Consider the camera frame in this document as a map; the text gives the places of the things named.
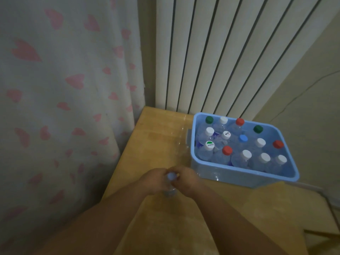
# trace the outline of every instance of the water bottle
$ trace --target water bottle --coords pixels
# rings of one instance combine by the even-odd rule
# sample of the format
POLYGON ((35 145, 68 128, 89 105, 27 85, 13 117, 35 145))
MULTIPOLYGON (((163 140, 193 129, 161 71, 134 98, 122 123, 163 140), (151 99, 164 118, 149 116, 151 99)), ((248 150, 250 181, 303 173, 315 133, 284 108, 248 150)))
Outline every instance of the water bottle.
POLYGON ((197 156, 203 161, 210 161, 214 154, 215 144, 212 141, 207 141, 204 146, 200 147, 197 151, 197 156))
POLYGON ((234 167, 240 167, 249 169, 248 161, 252 157, 252 153, 249 150, 243 150, 242 152, 232 155, 231 165, 234 167))
POLYGON ((246 131, 244 135, 248 137, 248 141, 253 142, 259 137, 259 134, 261 132, 263 132, 263 127, 260 125, 256 125, 252 130, 246 131))
POLYGON ((213 163, 228 165, 230 163, 230 155, 233 149, 229 146, 224 146, 222 149, 213 154, 211 161, 213 163))
POLYGON ((200 146, 203 146, 207 141, 214 141, 214 129, 211 127, 208 127, 205 129, 205 132, 202 132, 199 136, 198 136, 198 142, 200 143, 200 146))
POLYGON ((231 134, 228 131, 224 131, 222 134, 215 136, 214 139, 214 152, 222 149, 224 146, 228 145, 228 139, 230 138, 231 134))
POLYGON ((170 172, 166 175, 165 181, 170 185, 170 190, 163 192, 166 197, 172 197, 177 193, 176 188, 171 185, 171 181, 175 180, 176 178, 177 174, 175 172, 170 172))
POLYGON ((228 122, 227 117, 224 117, 224 116, 220 117, 218 122, 213 125, 213 129, 215 131, 214 135, 219 135, 219 134, 222 134, 224 131, 226 131, 227 122, 228 122))
POLYGON ((259 156, 255 156, 249 161, 249 167, 255 171, 265 172, 267 171, 268 162, 270 161, 270 156, 267 153, 262 153, 259 156))
POLYGON ((273 142, 273 145, 267 145, 263 147, 263 151, 269 154, 271 157, 277 157, 278 155, 281 155, 282 153, 282 148, 285 145, 283 144, 282 141, 276 140, 273 142))
POLYGON ((248 142, 247 136, 241 134, 240 136, 238 136, 236 141, 230 141, 229 146, 233 148, 234 153, 239 153, 242 150, 246 149, 247 142, 248 142))
POLYGON ((282 171, 282 166, 287 162, 287 158, 283 155, 278 155, 272 159, 271 164, 267 167, 266 172, 271 174, 279 174, 282 171))
POLYGON ((205 122, 201 123, 201 124, 198 126, 196 136, 199 136, 201 133, 204 133, 204 131, 205 131, 206 128, 212 127, 213 121, 214 121, 214 119, 213 119, 211 116, 207 116, 207 117, 205 118, 205 122))
POLYGON ((237 118, 235 123, 233 123, 230 127, 229 127, 229 132, 238 137, 242 134, 242 125, 244 124, 244 120, 242 118, 237 118))
POLYGON ((266 145, 266 141, 264 139, 258 138, 253 144, 249 144, 248 150, 252 153, 253 157, 259 156, 263 153, 262 148, 266 145))

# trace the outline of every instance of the bottle cap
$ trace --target bottle cap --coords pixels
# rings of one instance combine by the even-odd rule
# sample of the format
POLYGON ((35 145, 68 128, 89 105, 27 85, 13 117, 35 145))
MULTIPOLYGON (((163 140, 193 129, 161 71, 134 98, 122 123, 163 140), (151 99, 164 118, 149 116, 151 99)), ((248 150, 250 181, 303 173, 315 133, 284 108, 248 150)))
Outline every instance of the bottle cap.
POLYGON ((213 121, 214 121, 214 119, 212 118, 212 116, 207 116, 207 117, 205 118, 205 122, 206 122, 207 124, 212 124, 213 121))
POLYGON ((206 134, 207 136, 212 136, 212 135, 214 134, 214 129, 211 128, 211 127, 206 128, 206 129, 205 129, 205 134, 206 134))
POLYGON ((230 134, 230 132, 228 132, 228 131, 224 131, 224 132, 222 133, 222 138, 223 138, 223 139, 229 139, 230 136, 231 136, 231 134, 230 134))
POLYGON ((221 123, 221 124, 226 124, 227 122, 228 122, 228 118, 227 118, 227 117, 222 116, 222 117, 220 118, 220 123, 221 123))
POLYGON ((239 142, 244 143, 244 142, 247 142, 247 141, 248 141, 248 138, 247 138, 247 136, 241 134, 241 135, 238 137, 238 140, 239 140, 239 142))
POLYGON ((276 149, 281 149, 281 148, 283 148, 285 145, 283 144, 282 141, 276 140, 276 141, 273 142, 273 146, 274 146, 274 148, 276 148, 276 149))
POLYGON ((222 149, 222 153, 226 156, 230 156, 233 152, 233 149, 230 146, 224 146, 222 149))
POLYGON ((249 160, 252 157, 252 153, 249 150, 243 150, 241 152, 241 158, 243 158, 244 160, 249 160))
POLYGON ((270 156, 267 153, 262 153, 259 155, 258 159, 260 160, 261 163, 268 163, 270 161, 270 156))
POLYGON ((173 181, 177 178, 177 174, 175 172, 170 172, 167 174, 167 178, 168 180, 173 181))
POLYGON ((243 120, 242 118, 237 118, 237 119, 236 119, 236 124, 237 124, 238 126, 242 126, 242 125, 244 124, 244 120, 243 120))
POLYGON ((260 125, 256 125, 254 127, 253 131, 256 132, 256 133, 261 133, 261 132, 263 132, 263 127, 260 126, 260 125))
POLYGON ((266 145, 266 141, 264 139, 258 138, 255 141, 255 145, 258 146, 259 148, 262 148, 264 145, 266 145))
POLYGON ((275 158, 275 161, 279 164, 279 165, 283 165, 284 163, 287 162, 287 158, 283 155, 278 155, 276 158, 275 158))
POLYGON ((214 149, 215 144, 212 141, 207 141, 204 145, 205 149, 211 151, 214 149))

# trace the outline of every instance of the hand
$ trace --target hand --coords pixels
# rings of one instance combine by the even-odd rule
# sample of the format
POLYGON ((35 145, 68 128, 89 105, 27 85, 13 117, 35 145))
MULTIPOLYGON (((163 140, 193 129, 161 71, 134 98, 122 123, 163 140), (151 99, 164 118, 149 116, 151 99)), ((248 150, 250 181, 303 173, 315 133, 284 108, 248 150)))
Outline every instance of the hand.
POLYGON ((166 168, 154 168, 143 174, 138 181, 143 185, 148 195, 167 191, 170 189, 169 182, 166 181, 167 173, 166 168))
POLYGON ((173 180, 171 184, 187 197, 193 198, 195 192, 204 185, 197 173, 189 167, 174 166, 169 168, 168 172, 179 174, 177 179, 173 180))

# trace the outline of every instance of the person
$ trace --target person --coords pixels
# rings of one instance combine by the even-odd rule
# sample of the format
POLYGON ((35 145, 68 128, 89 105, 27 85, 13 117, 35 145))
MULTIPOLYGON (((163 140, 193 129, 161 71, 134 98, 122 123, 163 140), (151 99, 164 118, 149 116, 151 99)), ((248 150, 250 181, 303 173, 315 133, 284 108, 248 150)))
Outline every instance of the person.
POLYGON ((178 175, 172 186, 196 202, 220 254, 287 255, 185 166, 146 172, 85 211, 35 255, 113 254, 144 198, 170 189, 168 172, 178 175))

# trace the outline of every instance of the red bottle cap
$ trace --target red bottle cap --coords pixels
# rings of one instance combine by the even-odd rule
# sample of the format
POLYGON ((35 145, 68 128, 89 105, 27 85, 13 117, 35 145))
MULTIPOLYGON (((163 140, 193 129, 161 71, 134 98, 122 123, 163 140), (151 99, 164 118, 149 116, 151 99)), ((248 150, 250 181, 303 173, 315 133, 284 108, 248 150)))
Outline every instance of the red bottle cap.
POLYGON ((233 152, 233 149, 229 146, 224 146, 222 149, 222 153, 225 154, 226 156, 230 156, 233 152))
POLYGON ((274 146, 274 148, 276 148, 276 149, 281 149, 281 148, 283 148, 285 145, 283 144, 282 141, 276 140, 276 141, 273 142, 273 146, 274 146))
POLYGON ((238 126, 242 126, 242 125, 244 124, 244 120, 243 120, 242 118, 237 118, 237 119, 236 119, 236 124, 237 124, 238 126))

